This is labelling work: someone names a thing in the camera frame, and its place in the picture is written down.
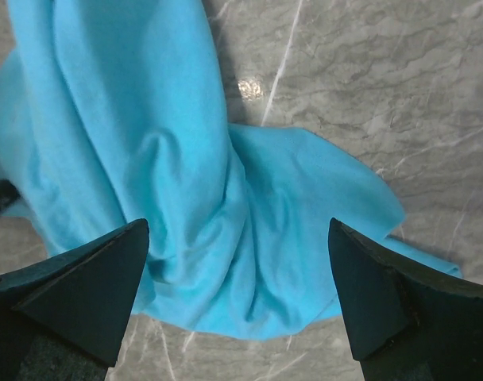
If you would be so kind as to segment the turquoise t shirt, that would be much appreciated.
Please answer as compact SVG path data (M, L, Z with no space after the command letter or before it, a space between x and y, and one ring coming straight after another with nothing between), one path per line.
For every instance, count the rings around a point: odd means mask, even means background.
M391 238L404 209L369 167L314 133L228 122L200 1L11 1L0 67L0 178L57 255L149 223L134 313L267 340L340 312L328 228Z

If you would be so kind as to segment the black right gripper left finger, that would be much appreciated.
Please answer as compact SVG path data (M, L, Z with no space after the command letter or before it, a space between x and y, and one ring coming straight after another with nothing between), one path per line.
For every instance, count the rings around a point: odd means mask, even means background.
M0 275L0 380L104 380L115 366L149 250L137 219Z

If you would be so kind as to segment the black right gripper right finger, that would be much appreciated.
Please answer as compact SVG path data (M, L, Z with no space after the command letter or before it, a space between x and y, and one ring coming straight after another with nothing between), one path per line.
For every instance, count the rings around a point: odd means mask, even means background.
M333 219L330 265L366 380L483 380L483 285L408 259Z

